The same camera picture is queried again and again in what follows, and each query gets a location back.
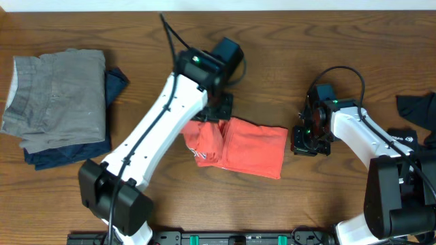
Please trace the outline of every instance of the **wooden tabletop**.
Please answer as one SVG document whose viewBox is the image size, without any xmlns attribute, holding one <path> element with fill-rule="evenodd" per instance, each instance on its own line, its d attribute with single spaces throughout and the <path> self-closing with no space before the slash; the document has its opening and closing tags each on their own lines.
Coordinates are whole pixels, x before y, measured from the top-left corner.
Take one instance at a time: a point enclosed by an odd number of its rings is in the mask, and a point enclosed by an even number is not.
<svg viewBox="0 0 436 245">
<path fill-rule="evenodd" d="M 166 17 L 197 48 L 210 50 L 224 36 L 241 45 L 247 75 L 228 89 L 237 117 L 291 129 L 300 123 L 297 114 L 314 77 L 325 68 L 349 65 L 366 78 L 364 107 L 375 122 L 384 129 L 412 127 L 421 142 L 429 134 L 400 118 L 395 95 L 436 90 L 435 12 L 177 12 Z M 130 79 L 110 108 L 117 146 L 150 109 L 171 72 L 159 16 L 6 14 L 0 30 L 1 113 L 12 57 L 66 48 L 103 50 L 106 67 L 118 66 Z M 349 71 L 332 71 L 323 82 L 333 83 L 339 98 L 360 93 Z M 107 229 L 81 204 L 81 163 L 35 171 L 24 162 L 19 142 L 0 135 L 0 244 L 65 244 L 72 231 Z M 289 133 L 284 151 L 281 179 L 273 180 L 197 167 L 177 137 L 145 192 L 156 207 L 150 224 L 185 231 L 283 231 L 329 227 L 362 212 L 367 170 L 343 142 L 332 144 L 329 157 L 297 157 Z"/>
</svg>

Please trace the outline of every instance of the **white wall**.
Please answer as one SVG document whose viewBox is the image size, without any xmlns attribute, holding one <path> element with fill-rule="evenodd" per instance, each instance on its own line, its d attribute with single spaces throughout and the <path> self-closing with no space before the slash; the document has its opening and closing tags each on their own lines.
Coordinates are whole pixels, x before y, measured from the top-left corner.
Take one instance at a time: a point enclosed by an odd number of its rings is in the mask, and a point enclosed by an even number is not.
<svg viewBox="0 0 436 245">
<path fill-rule="evenodd" d="M 0 0 L 7 12 L 436 10 L 436 0 Z"/>
</svg>

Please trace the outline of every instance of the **green clip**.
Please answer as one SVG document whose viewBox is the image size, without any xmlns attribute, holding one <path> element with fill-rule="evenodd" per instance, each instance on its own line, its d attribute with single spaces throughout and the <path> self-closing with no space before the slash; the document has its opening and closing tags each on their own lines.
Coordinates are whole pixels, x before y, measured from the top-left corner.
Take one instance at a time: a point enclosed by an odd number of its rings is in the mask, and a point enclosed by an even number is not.
<svg viewBox="0 0 436 245">
<path fill-rule="evenodd" d="M 198 238 L 198 235 L 191 235 L 189 237 L 189 245 L 199 245 L 200 239 Z"/>
<path fill-rule="evenodd" d="M 279 245 L 287 245 L 287 236 L 279 235 Z"/>
</svg>

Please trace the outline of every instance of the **gray cloth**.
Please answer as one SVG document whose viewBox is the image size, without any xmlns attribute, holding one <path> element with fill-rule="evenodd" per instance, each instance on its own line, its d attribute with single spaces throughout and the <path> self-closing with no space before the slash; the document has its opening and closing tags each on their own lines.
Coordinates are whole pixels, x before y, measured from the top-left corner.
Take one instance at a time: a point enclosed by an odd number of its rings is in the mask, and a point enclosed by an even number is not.
<svg viewBox="0 0 436 245">
<path fill-rule="evenodd" d="M 105 59 L 99 50 L 15 56 L 1 131 L 29 153 L 105 139 Z"/>
</svg>

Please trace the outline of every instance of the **folded red cloth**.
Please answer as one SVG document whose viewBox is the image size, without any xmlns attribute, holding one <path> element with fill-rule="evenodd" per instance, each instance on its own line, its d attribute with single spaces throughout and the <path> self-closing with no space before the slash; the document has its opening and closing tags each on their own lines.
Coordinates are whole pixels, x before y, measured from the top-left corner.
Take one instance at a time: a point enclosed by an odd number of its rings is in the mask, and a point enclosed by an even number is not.
<svg viewBox="0 0 436 245">
<path fill-rule="evenodd" d="M 280 179 L 287 129 L 231 118 L 219 123 L 190 121 L 182 133 L 199 167 Z"/>
</svg>

